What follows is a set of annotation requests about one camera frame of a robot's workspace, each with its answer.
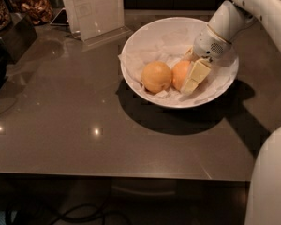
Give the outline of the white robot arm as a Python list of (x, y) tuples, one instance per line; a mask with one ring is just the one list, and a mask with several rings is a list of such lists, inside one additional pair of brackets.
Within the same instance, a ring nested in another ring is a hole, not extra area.
[[(208, 65), (227, 53), (253, 20), (267, 32), (272, 52), (281, 55), (281, 0), (228, 0), (196, 36), (191, 58)], [(250, 181), (244, 225), (281, 225), (281, 127), (261, 146)]]

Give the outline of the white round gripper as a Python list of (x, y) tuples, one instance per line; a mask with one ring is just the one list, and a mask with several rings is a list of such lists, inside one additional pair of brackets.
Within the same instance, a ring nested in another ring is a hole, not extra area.
[(230, 48), (229, 42), (206, 25), (196, 36), (193, 48), (189, 48), (182, 58), (191, 63), (180, 92), (184, 95), (192, 94), (211, 72), (209, 61), (221, 59)]

